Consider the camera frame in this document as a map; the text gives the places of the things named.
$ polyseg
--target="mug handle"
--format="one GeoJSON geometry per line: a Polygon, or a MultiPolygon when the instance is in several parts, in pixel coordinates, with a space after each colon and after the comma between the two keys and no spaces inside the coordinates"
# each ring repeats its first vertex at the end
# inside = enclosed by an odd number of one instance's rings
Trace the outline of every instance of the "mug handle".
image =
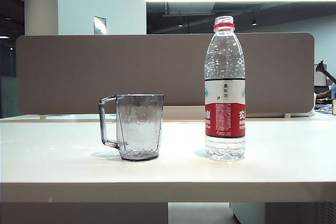
{"type": "Polygon", "coordinates": [[[105,122],[105,103],[115,100],[117,98],[116,95],[112,95],[110,97],[103,98],[99,101],[99,121],[100,121],[100,133],[101,133],[101,141],[104,145],[107,145],[112,148],[119,149],[116,141],[108,140],[106,135],[106,122],[105,122]]]}

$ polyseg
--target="white label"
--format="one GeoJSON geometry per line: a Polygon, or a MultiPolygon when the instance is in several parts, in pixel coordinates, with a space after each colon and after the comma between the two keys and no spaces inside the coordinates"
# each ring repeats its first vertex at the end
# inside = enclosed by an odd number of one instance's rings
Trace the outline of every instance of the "white label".
{"type": "Polygon", "coordinates": [[[245,80],[205,81],[205,104],[211,103],[245,104],[245,80]]]}

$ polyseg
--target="bottle label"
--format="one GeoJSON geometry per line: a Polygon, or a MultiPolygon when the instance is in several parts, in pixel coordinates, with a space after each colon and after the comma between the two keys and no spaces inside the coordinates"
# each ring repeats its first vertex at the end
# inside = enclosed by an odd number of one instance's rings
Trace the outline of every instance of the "bottle label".
{"type": "Polygon", "coordinates": [[[245,79],[205,81],[205,134],[245,136],[245,79]]]}

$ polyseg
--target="red label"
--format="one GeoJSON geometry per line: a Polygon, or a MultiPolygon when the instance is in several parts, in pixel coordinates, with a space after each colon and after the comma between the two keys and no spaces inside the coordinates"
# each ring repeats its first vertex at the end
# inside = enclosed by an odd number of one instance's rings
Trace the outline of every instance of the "red label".
{"type": "Polygon", "coordinates": [[[205,134],[216,137],[245,136],[245,104],[205,105],[205,134]]]}

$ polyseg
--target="floor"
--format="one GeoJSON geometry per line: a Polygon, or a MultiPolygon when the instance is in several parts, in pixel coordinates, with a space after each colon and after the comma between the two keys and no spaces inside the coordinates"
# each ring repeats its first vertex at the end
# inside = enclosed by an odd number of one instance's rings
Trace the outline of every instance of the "floor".
{"type": "Polygon", "coordinates": [[[169,224],[237,224],[229,203],[168,203],[169,224]]]}

